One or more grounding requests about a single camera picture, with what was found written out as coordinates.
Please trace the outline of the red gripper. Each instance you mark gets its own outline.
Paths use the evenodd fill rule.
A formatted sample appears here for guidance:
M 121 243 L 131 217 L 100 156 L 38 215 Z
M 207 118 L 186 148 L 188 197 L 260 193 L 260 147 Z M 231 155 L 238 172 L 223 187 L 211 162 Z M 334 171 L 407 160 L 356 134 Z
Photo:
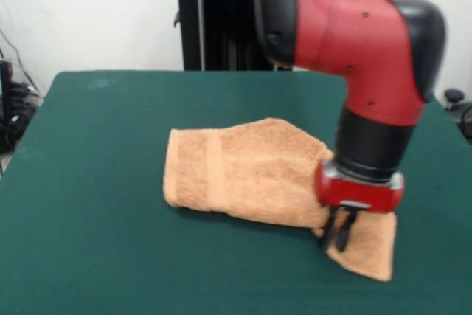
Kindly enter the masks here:
M 358 210 L 388 213 L 396 210 L 404 192 L 405 178 L 395 172 L 390 180 L 373 183 L 356 179 L 341 172 L 329 159 L 321 160 L 314 173 L 314 191 L 321 205 L 329 206 L 327 220 L 319 237 L 319 247 L 329 249 L 335 235 L 335 222 L 338 207 L 352 207 L 338 230 L 336 248 L 343 252 L 348 244 L 350 230 L 355 223 Z

